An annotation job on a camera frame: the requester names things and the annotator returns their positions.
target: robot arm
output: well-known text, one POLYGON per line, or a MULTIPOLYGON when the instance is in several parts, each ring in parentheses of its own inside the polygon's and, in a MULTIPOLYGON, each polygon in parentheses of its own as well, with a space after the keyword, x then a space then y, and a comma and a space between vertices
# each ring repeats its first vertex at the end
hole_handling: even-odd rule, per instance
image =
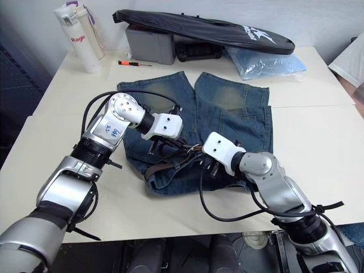
POLYGON ((71 155, 42 186, 36 209, 0 236, 1 272, 44 272, 52 264, 65 232, 82 221, 90 208, 94 183, 128 127, 143 139, 175 139, 182 120, 173 114, 150 114, 128 94, 113 95, 105 113, 91 122, 71 155))
POLYGON ((268 209, 280 214, 272 222, 288 233, 303 273, 358 272, 345 246, 319 215, 285 215, 309 214, 313 208, 273 154, 246 152, 217 133, 209 135, 202 151, 220 162, 228 174, 240 172, 257 186, 268 209))

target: black cable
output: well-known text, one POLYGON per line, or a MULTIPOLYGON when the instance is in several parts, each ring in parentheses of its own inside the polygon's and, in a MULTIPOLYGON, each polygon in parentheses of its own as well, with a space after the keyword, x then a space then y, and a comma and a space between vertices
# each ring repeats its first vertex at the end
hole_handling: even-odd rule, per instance
POLYGON ((150 95, 155 95, 155 96, 158 96, 158 97, 162 97, 162 98, 165 98, 171 102, 173 102, 175 105, 179 105, 177 103, 177 101, 175 101, 173 98, 169 97, 169 96, 166 96, 166 95, 162 95, 162 94, 158 94, 158 93, 155 93, 155 92, 152 92, 152 91, 144 91, 144 90, 134 90, 134 89, 125 89, 125 90, 120 90, 118 91, 120 93, 144 93, 144 94, 150 94, 150 95))
POLYGON ((97 108, 97 110, 95 111, 95 113, 93 114, 93 116, 90 119, 89 124, 87 125, 87 127, 90 126, 91 122, 99 115, 99 113, 101 112, 102 108, 105 107, 105 104, 110 100, 110 98, 113 95, 109 95, 106 99, 103 100, 103 102, 100 104, 100 106, 97 108))
POLYGON ((324 214, 320 214, 320 216, 322 216, 326 221, 329 222, 330 226, 335 231, 335 233, 336 233, 337 237, 339 238, 340 242, 345 246, 344 239, 342 239, 340 231, 337 228, 337 226, 333 223, 333 221, 331 221, 330 218, 328 216, 324 215, 324 214))
POLYGON ((167 138, 159 138, 159 140, 165 144, 167 144, 168 146, 171 146, 173 148, 179 148, 179 149, 185 149, 188 150, 189 148, 191 148, 191 146, 186 145, 186 144, 181 144, 178 141, 175 141, 174 139, 167 139, 167 138))
POLYGON ((251 212, 251 213, 248 213, 248 214, 245 214, 243 216, 236 217, 236 218, 220 218, 220 217, 217 217, 212 212, 210 212, 209 209, 206 206, 204 196, 202 194, 202 181, 203 181, 203 178, 204 178, 204 170, 201 171, 201 175, 200 175, 200 200, 201 200, 202 206, 204 207, 206 213, 208 215, 210 215, 212 218, 214 218, 215 220, 220 221, 220 222, 235 222, 235 221, 240 221, 240 220, 243 220, 243 219, 246 219, 246 218, 249 218, 249 217, 252 217, 252 216, 257 215, 259 213, 264 212, 264 210, 257 210, 255 212, 251 212))
POLYGON ((269 213, 269 214, 272 214, 275 216, 281 216, 281 217, 305 217, 305 216, 311 216, 311 215, 317 214, 316 211, 314 211, 314 210, 310 211, 310 212, 300 212, 300 213, 284 213, 284 212, 275 212, 273 210, 270 210, 270 209, 266 208, 265 206, 263 206, 258 201, 257 197, 255 196, 253 185, 250 182, 247 182, 247 185, 249 186, 249 190, 250 190, 251 196, 252 196, 255 204, 266 213, 269 213))
POLYGON ((99 98, 102 98, 104 96, 107 96, 107 95, 114 95, 118 93, 117 91, 111 91, 111 92, 106 92, 106 93, 102 93, 96 97, 94 97, 86 106, 85 108, 85 111, 84 111, 84 116, 82 118, 82 126, 81 126, 81 136, 82 134, 85 132, 85 127, 86 127, 86 119, 87 119, 87 115, 89 113, 89 110, 91 108, 91 106, 99 99, 99 98))
POLYGON ((80 223, 80 222, 83 222, 85 221, 87 218, 89 218, 93 213, 94 211, 96 210, 96 207, 97 207, 97 203, 98 203, 98 189, 97 189, 97 186, 96 186, 96 183, 94 181, 91 182, 94 186, 94 191, 95 191, 95 201, 93 203, 93 207, 92 209, 90 210, 90 212, 85 216, 83 217, 82 219, 79 219, 78 221, 76 221, 76 224, 80 223))
MULTIPOLYGON (((163 94, 158 94, 152 91, 144 91, 144 90, 133 90, 133 89, 125 89, 125 90, 119 90, 119 91, 110 91, 110 92, 106 92, 106 93, 102 93, 96 97, 94 97, 86 106, 85 111, 84 111, 84 116, 82 118, 82 126, 81 126, 81 136, 82 134, 85 132, 86 129, 86 119, 87 119, 87 115, 89 113, 89 110, 91 108, 91 106, 99 99, 102 98, 104 96, 107 95, 114 95, 116 93, 145 93, 145 94, 151 94, 151 95, 155 95, 161 98, 165 98, 171 102, 173 102, 175 105, 178 105, 178 103, 171 97, 163 95, 163 94)), ((105 99, 99 106, 99 108, 96 110, 96 112, 94 113, 94 115, 92 116, 90 123, 92 122, 93 119, 95 119, 95 117, 98 115, 98 113, 102 110, 103 106, 107 103, 109 99, 105 99)))

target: white wall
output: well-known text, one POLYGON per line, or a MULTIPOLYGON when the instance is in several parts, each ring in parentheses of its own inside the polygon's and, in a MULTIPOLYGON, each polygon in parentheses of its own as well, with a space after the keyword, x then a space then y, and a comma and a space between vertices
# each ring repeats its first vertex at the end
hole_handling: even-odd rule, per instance
MULTIPOLYGON (((54 75, 72 50, 53 10, 64 0, 0 0, 0 28, 39 67, 54 75)), ((277 32, 297 46, 315 46, 331 62, 351 37, 364 32, 363 0, 84 0, 98 20, 108 49, 127 45, 120 9, 165 11, 228 20, 277 32)))

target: black bag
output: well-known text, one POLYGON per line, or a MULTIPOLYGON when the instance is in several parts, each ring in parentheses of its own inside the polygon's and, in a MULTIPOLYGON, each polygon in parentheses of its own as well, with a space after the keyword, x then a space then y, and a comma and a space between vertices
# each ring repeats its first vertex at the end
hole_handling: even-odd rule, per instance
POLYGON ((137 24, 191 39, 264 53, 287 55, 295 49, 291 40, 279 34, 221 20, 137 10, 118 10, 113 19, 115 23, 137 24))

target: water bottle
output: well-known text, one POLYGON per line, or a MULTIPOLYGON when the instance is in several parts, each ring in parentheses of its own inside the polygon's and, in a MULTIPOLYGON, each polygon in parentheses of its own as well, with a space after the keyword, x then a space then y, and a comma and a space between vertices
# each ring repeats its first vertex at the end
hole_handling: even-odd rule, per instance
POLYGON ((82 60, 85 70, 94 73, 101 70, 101 64, 94 53, 86 33, 78 21, 71 7, 60 7, 54 10, 64 33, 75 50, 77 56, 82 60))
POLYGON ((89 13, 87 7, 81 1, 69 1, 63 6, 70 6, 73 9, 76 18, 86 33, 86 37, 88 38, 96 57, 98 59, 103 58, 104 52, 102 51, 101 45, 96 37, 96 30, 94 31, 96 22, 91 13, 89 13))

